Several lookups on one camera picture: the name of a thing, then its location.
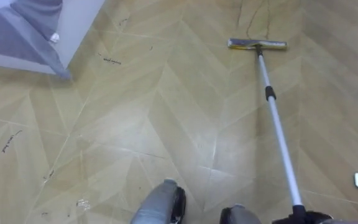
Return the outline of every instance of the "mop head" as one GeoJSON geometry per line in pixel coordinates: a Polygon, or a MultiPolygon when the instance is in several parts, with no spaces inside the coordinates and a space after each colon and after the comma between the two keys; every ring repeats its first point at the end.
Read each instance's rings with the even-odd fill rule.
{"type": "Polygon", "coordinates": [[[255,49],[256,45],[260,45],[261,49],[286,50],[288,48],[288,44],[286,42],[281,41],[245,40],[230,38],[227,42],[227,46],[231,49],[250,50],[255,49]]]}

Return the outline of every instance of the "mop handle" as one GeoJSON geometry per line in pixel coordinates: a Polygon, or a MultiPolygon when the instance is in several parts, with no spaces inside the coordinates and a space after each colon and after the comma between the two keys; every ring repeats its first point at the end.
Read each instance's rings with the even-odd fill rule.
{"type": "Polygon", "coordinates": [[[262,50],[260,48],[257,48],[256,50],[258,55],[258,61],[259,61],[259,67],[260,71],[262,73],[264,83],[265,83],[265,92],[266,92],[266,99],[270,105],[270,112],[272,114],[273,122],[274,122],[274,128],[276,130],[276,137],[278,144],[280,146],[280,152],[281,156],[284,162],[284,168],[285,173],[287,175],[287,182],[288,186],[290,188],[291,198],[292,198],[292,205],[303,205],[301,196],[299,193],[298,184],[296,183],[296,177],[295,173],[293,171],[292,163],[291,163],[291,157],[288,152],[288,146],[285,141],[285,136],[283,132],[283,128],[280,121],[280,116],[278,115],[277,106],[276,106],[276,96],[273,91],[273,88],[270,86],[269,82],[269,75],[266,70],[266,65],[264,61],[264,56],[262,54],[262,50]]]}

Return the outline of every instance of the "scuff mark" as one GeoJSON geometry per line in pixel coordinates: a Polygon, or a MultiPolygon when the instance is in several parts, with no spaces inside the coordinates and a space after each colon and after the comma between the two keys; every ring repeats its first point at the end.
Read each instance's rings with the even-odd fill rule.
{"type": "Polygon", "coordinates": [[[71,208],[68,207],[68,208],[67,208],[67,217],[69,218],[70,216],[71,216],[71,208]]]}
{"type": "Polygon", "coordinates": [[[240,18],[241,18],[241,12],[242,12],[243,3],[244,3],[244,0],[241,1],[240,12],[239,12],[239,15],[237,16],[236,30],[237,30],[237,29],[239,28],[239,26],[240,26],[240,18]]]}
{"type": "Polygon", "coordinates": [[[55,171],[54,170],[52,170],[52,172],[49,174],[49,178],[51,178],[52,177],[52,175],[53,175],[53,173],[54,173],[55,171]]]}
{"type": "Polygon", "coordinates": [[[266,40],[269,39],[270,33],[270,0],[267,0],[267,27],[266,27],[266,40]]]}
{"type": "Polygon", "coordinates": [[[262,7],[262,4],[264,3],[265,1],[261,1],[260,4],[259,4],[259,7],[255,10],[254,12],[254,15],[252,15],[251,17],[251,21],[249,21],[249,24],[248,24],[248,27],[247,27],[247,31],[246,31],[246,34],[247,34],[247,37],[248,39],[251,39],[250,36],[249,36],[249,29],[251,28],[251,25],[255,19],[255,16],[256,14],[258,13],[259,9],[262,7]]]}
{"type": "Polygon", "coordinates": [[[5,153],[6,149],[10,146],[11,141],[19,134],[21,133],[23,130],[20,130],[18,132],[16,132],[16,134],[12,134],[11,137],[9,138],[9,140],[6,142],[4,148],[2,149],[2,152],[5,153]]]}
{"type": "Polygon", "coordinates": [[[127,20],[128,20],[128,19],[123,19],[123,20],[119,21],[119,26],[121,26],[122,23],[124,23],[124,22],[127,21],[127,20]]]}
{"type": "Polygon", "coordinates": [[[121,62],[119,62],[119,61],[117,61],[117,60],[113,60],[113,59],[111,59],[111,58],[104,58],[103,60],[104,60],[105,62],[109,62],[109,63],[121,65],[121,62]]]}

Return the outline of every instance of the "beige tile floor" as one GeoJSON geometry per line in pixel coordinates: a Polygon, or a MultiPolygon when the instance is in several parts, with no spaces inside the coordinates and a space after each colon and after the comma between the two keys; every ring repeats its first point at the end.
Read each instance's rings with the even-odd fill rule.
{"type": "Polygon", "coordinates": [[[176,179],[185,223],[290,197],[253,52],[266,52],[309,209],[358,220],[358,1],[106,0],[67,82],[0,68],[0,224],[129,223],[176,179]]]}

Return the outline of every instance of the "metal pole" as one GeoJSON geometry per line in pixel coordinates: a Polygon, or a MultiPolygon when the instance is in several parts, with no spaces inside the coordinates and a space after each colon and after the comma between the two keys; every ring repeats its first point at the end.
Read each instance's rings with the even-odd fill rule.
{"type": "MultiPolygon", "coordinates": [[[[268,86],[270,86],[269,75],[267,73],[263,55],[258,54],[258,59],[259,59],[260,71],[264,78],[265,87],[268,87],[268,86]]],[[[302,199],[301,199],[301,196],[299,193],[298,184],[296,183],[295,173],[294,173],[293,167],[292,167],[290,153],[288,152],[287,142],[285,141],[285,136],[284,136],[283,128],[282,128],[281,121],[280,121],[280,116],[278,115],[275,97],[269,96],[268,103],[270,105],[270,112],[272,114],[274,127],[276,130],[277,141],[280,146],[280,152],[281,152],[283,163],[284,163],[285,173],[287,175],[287,182],[288,182],[288,186],[290,188],[290,193],[291,193],[291,197],[292,197],[292,205],[303,205],[302,199]]]]}

